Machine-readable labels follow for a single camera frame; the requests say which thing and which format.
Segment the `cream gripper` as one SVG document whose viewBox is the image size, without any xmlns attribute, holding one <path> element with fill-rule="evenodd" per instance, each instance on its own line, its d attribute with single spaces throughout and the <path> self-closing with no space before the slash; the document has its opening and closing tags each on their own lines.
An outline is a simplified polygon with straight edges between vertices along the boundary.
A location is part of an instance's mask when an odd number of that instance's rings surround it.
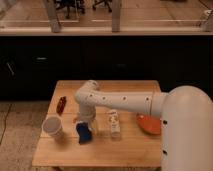
<svg viewBox="0 0 213 171">
<path fill-rule="evenodd" d="M 74 123 L 81 123 L 81 122 L 87 123 L 90 130 L 93 130 L 92 126 L 93 121 L 94 121 L 93 115 L 83 115 L 80 112 L 78 112 L 76 117 L 73 119 Z"/>
</svg>

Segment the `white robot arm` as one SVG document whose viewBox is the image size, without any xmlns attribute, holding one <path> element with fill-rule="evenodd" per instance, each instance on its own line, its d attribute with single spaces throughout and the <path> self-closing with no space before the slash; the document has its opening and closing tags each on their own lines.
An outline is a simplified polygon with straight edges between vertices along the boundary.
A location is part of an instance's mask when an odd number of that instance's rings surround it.
<svg viewBox="0 0 213 171">
<path fill-rule="evenodd" d="M 213 171 L 213 101 L 203 90 L 179 86 L 169 92 L 104 92 L 88 80 L 75 101 L 84 122 L 95 119 L 98 106 L 159 117 L 162 171 Z"/>
</svg>

